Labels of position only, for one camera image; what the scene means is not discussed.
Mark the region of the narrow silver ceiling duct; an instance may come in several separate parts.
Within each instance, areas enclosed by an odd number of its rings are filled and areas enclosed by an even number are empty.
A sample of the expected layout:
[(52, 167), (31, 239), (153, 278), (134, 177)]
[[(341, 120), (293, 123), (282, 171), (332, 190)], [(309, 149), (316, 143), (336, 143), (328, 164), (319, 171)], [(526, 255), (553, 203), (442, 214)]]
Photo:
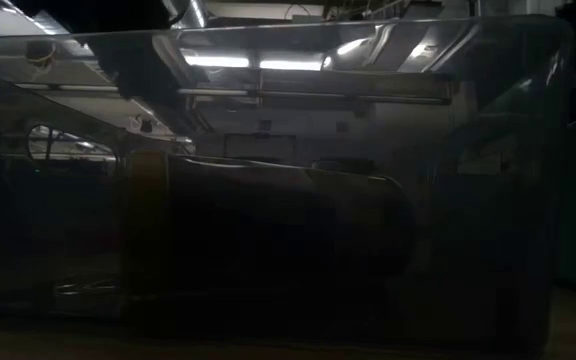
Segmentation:
[(203, 0), (162, 0), (162, 3), (172, 29), (204, 28), (208, 23), (209, 13)]

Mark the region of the chili onion seasoning can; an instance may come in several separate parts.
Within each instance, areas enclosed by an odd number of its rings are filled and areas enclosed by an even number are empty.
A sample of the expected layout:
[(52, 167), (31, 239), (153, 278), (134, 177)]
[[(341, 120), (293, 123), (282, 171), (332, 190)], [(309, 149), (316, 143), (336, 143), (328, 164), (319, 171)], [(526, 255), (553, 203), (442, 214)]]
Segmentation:
[(365, 174), (138, 150), (121, 200), (133, 296), (369, 302), (416, 240), (399, 184)]

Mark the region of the fluorescent ceiling light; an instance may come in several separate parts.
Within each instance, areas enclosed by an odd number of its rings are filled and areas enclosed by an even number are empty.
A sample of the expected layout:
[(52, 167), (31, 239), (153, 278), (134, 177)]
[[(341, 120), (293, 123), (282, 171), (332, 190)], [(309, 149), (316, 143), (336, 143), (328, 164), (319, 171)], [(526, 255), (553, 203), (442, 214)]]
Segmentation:
[(185, 55), (184, 60), (191, 66), (247, 68), (250, 61), (246, 57)]
[(262, 60), (261, 69), (288, 71), (320, 71), (322, 64), (317, 61)]

